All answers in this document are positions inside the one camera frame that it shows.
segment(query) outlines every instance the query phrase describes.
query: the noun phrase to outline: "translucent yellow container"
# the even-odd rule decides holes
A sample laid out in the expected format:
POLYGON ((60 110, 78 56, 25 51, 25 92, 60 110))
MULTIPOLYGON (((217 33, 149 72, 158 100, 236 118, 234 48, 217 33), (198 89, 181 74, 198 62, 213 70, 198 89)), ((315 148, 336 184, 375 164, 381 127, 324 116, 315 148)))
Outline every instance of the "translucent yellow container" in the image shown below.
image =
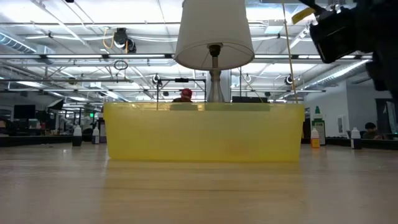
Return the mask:
POLYGON ((297 161, 303 105, 265 103, 107 103, 112 159, 297 161))

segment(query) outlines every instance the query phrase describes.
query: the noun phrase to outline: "ceiling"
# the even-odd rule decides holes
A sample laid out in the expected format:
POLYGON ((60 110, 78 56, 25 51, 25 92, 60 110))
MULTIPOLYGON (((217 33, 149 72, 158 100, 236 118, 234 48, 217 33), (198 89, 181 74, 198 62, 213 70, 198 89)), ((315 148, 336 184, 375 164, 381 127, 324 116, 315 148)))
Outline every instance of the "ceiling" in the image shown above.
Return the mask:
MULTIPOLYGON (((173 54, 175 52, 179 32, 179 22, 182 15, 182 0, 76 0, 74 4, 67 4, 64 0, 42 1, 45 9, 58 18, 79 38, 87 43, 84 45, 79 40, 73 40, 74 36, 49 13, 35 6, 35 0, 10 0, 2 1, 0 7, 0 32, 7 32, 15 39, 28 46, 46 46, 55 54, 111 54, 123 53, 121 49, 112 47, 107 49, 103 40, 104 35, 111 35, 117 27, 127 28, 127 33, 137 46, 137 54, 173 54)), ((284 38, 276 38, 277 34, 286 36, 283 27, 284 13, 282 5, 263 4, 262 1, 246 1, 246 12, 250 24, 250 32, 253 47, 258 54, 287 54, 287 42, 284 38)), ((297 1, 288 1, 286 5, 287 21, 292 15, 305 8, 297 1)), ((311 55, 317 54, 313 43, 309 41, 309 35, 301 35, 307 28, 313 17, 305 18, 296 25, 288 22, 288 36, 291 40, 292 54, 311 55)), ((19 52, 0 45, 0 54, 18 54, 19 52)), ((161 78, 206 78, 207 72, 193 71, 176 63, 168 62, 166 59, 151 59, 150 63, 145 60, 129 60, 129 68, 118 74, 119 78, 126 76, 134 83, 103 82, 102 88, 132 89, 153 88, 152 77, 158 74, 161 78)), ((24 67, 35 73, 38 77, 45 76, 44 66, 34 66, 34 61, 7 60, 15 66, 24 67)), ((117 70, 109 64, 109 70, 105 69, 104 61, 101 65, 93 66, 65 66, 58 64, 71 63, 70 60, 56 60, 54 65, 48 65, 47 73, 53 73, 52 78, 92 78, 111 79, 116 78, 117 70)), ((87 63, 87 60, 77 60, 76 63, 87 63)), ((317 75, 332 68, 335 64, 325 65, 311 61, 307 63, 295 62, 293 64, 294 75, 298 84, 309 82, 317 75)), ((250 76, 250 84, 253 88, 281 89, 290 88, 284 84, 284 78, 290 74, 288 63, 256 62, 242 67, 242 73, 250 76)), ((233 69, 231 74, 239 76, 240 71, 233 69)), ((71 86, 67 83, 59 84, 62 88, 89 88, 81 83, 71 86)), ((195 83, 170 83, 165 89, 173 88, 196 88, 195 83)), ((249 88, 246 83, 242 88, 249 88)), ((117 93, 127 100, 151 100, 148 93, 119 92, 117 93)), ((169 97, 178 96, 178 92, 170 93, 169 97)), ((203 92, 195 92, 197 99, 204 98, 203 92)))

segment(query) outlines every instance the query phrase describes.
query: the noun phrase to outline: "person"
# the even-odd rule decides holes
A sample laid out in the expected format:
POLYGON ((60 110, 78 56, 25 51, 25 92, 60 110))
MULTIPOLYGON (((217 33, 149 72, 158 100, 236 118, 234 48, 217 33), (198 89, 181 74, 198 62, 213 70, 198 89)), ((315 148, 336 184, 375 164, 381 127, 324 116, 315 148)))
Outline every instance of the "person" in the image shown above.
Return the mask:
POLYGON ((192 103, 192 90, 185 88, 181 91, 181 97, 173 100, 174 103, 184 102, 184 103, 192 103))
POLYGON ((363 134, 363 139, 382 140, 381 135, 377 131, 377 127, 372 122, 365 124, 366 132, 363 134))

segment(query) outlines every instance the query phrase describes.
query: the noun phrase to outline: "table surface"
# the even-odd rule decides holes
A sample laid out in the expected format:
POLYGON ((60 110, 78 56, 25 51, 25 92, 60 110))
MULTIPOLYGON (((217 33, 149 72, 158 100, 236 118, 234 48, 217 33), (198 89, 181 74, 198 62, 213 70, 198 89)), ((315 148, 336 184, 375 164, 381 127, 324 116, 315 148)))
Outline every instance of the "table surface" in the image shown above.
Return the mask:
POLYGON ((10 223, 397 223, 398 152, 302 146, 299 163, 107 159, 106 145, 0 149, 10 223))

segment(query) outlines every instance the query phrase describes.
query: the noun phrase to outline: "white lampshade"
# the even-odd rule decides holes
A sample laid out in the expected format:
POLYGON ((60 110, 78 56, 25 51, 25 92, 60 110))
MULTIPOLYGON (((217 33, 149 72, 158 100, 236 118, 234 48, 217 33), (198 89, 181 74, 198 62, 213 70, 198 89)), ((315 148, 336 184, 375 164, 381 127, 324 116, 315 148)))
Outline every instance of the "white lampshade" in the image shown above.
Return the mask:
POLYGON ((222 43, 218 68, 238 68, 254 58, 244 0, 185 0, 175 61, 211 70, 208 45, 222 43))

